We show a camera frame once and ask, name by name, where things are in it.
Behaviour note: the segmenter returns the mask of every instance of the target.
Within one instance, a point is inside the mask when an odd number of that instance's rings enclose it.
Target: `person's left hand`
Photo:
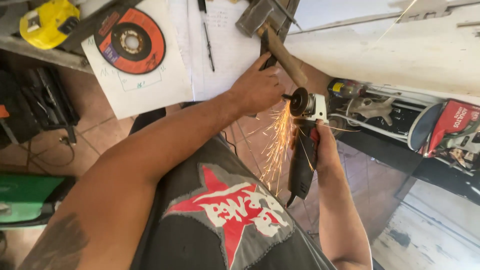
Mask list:
[[[280,84],[278,67],[269,67],[259,71],[272,54],[260,56],[253,65],[226,92],[240,106],[242,115],[254,115],[264,111],[281,100],[285,87]]]

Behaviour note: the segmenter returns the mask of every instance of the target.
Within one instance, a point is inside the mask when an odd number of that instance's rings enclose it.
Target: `hammer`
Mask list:
[[[235,25],[246,36],[252,37],[256,33],[262,43],[280,62],[292,81],[298,87],[305,87],[308,81],[307,76],[278,38],[275,30],[266,22],[267,18],[270,17],[275,24],[282,25],[287,17],[292,18],[290,15],[287,16],[288,13],[285,8],[283,6],[280,8],[280,6],[281,4],[276,0],[254,0]]]

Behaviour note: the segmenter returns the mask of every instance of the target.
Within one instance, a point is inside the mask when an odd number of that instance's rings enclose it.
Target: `gray t-shirt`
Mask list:
[[[131,270],[160,269],[335,267],[215,137],[158,184]]]

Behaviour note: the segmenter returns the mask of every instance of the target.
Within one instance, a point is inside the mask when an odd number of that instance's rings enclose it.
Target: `tattoo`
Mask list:
[[[18,270],[75,270],[87,243],[77,214],[72,213],[45,231]]]

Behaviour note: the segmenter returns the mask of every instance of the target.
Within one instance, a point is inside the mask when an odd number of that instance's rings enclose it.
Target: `wooden hammer handle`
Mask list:
[[[275,31],[267,23],[264,23],[258,28],[257,34],[297,87],[305,87],[308,81],[307,76],[300,69],[298,61],[287,51]]]

